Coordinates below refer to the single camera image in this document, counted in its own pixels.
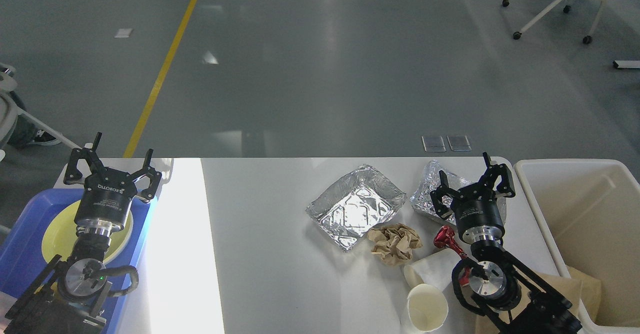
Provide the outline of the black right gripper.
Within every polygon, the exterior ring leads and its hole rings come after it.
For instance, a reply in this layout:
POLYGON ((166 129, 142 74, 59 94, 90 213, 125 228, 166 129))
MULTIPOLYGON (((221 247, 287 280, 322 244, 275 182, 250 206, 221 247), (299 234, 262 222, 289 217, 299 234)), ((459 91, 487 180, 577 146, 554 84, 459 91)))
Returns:
POLYGON ((464 243, 501 241, 506 232, 506 198, 516 195, 508 166, 492 163, 487 152, 483 152, 482 157, 486 170, 478 180, 480 189, 451 188, 448 175, 439 170, 439 185, 430 192, 432 206, 439 218, 447 219, 454 213, 458 238, 464 243), (445 197, 451 199, 450 206, 443 202, 445 197))

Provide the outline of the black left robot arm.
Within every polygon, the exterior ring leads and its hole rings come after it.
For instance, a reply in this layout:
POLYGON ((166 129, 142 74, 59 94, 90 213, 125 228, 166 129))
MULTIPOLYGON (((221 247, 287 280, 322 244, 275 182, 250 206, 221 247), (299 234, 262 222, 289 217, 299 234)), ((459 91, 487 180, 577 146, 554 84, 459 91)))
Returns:
POLYGON ((134 265, 110 267, 105 259, 114 234, 127 229, 135 199, 153 201, 163 175, 152 165, 153 149, 135 172, 106 166, 98 156, 101 138, 98 132, 91 147, 71 150, 62 178, 83 188, 71 252, 55 254, 7 309, 5 334, 100 334, 106 300, 138 288, 134 265))

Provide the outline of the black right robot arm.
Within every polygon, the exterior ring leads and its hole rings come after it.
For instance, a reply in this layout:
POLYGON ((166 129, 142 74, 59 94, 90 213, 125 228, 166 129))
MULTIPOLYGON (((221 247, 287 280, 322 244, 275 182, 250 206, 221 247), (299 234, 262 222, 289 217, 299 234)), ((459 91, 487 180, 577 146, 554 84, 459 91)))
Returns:
POLYGON ((430 191, 438 217, 455 219, 439 230, 434 244, 461 257, 451 272, 455 297, 467 311, 489 318, 500 334, 576 334, 582 323, 573 304, 503 246, 505 225, 498 199, 513 198, 510 169, 483 153, 486 170, 478 181, 459 189, 440 170, 430 191))

